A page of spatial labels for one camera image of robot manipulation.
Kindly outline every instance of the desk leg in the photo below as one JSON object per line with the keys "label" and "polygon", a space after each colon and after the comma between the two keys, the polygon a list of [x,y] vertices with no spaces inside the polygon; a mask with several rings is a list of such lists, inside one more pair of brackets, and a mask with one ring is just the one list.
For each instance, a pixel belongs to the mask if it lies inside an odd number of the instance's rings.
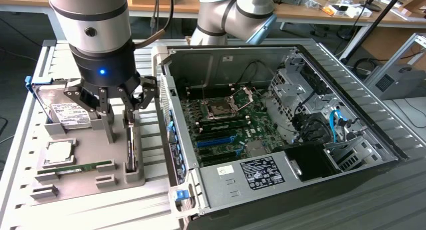
{"label": "desk leg", "polygon": [[285,22],[281,23],[280,30],[285,29],[285,26],[286,26],[285,24],[286,24]]}
{"label": "desk leg", "polygon": [[52,25],[52,29],[53,29],[53,32],[55,32],[56,40],[67,40],[64,32],[63,32],[61,25],[60,25],[60,21],[59,21],[59,18],[56,16],[56,14],[55,14],[53,9],[47,7],[47,8],[44,8],[43,12],[47,14],[48,19],[51,21],[51,25]]}
{"label": "desk leg", "polygon": [[361,38],[365,35],[370,26],[372,26],[372,24],[361,27],[358,33],[356,34],[354,38],[352,39],[350,43],[348,44],[348,48],[346,48],[345,52],[341,54],[338,59],[346,58],[346,56],[349,55],[349,52],[353,50],[354,46],[357,45],[358,41],[361,40]]}

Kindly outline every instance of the hard drive label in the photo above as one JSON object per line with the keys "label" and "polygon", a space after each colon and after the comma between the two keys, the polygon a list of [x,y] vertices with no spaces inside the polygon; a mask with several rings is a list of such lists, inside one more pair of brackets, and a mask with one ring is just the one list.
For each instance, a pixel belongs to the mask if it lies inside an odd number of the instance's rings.
{"label": "hard drive label", "polygon": [[241,163],[248,185],[253,190],[285,182],[272,156]]}
{"label": "hard drive label", "polygon": [[91,122],[88,112],[76,103],[52,104],[51,106],[63,125],[87,124]]}

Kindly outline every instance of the wooden desk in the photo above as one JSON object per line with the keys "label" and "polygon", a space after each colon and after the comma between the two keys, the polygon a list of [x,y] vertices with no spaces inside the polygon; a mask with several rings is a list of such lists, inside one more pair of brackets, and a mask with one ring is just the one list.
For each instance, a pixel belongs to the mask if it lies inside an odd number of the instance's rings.
{"label": "wooden desk", "polygon": [[[322,5],[326,4],[326,0],[316,0]],[[0,11],[15,11],[15,12],[39,12],[48,15],[52,28],[59,40],[65,39],[60,23],[57,21],[53,10],[48,5],[48,0],[0,0]],[[169,3],[161,3],[160,5],[160,17],[168,17]],[[129,4],[131,16],[152,16],[153,5],[149,4]],[[176,18],[197,18],[198,16],[200,3],[198,0],[176,0],[175,5],[175,17]],[[356,18],[348,16],[329,16],[324,11],[317,9],[309,9],[305,6],[296,6],[289,4],[277,4],[274,13],[277,14],[278,22],[293,22],[293,23],[312,23],[312,24],[336,24],[336,25],[353,25]],[[341,57],[346,57],[346,54],[353,49],[358,40],[366,33],[372,23],[378,17],[380,13],[373,12],[370,17],[361,17],[357,23],[362,26],[356,37],[353,38],[346,51]],[[423,22],[407,22],[393,13],[389,13],[380,26],[384,27],[402,27],[402,28],[426,28]]]}

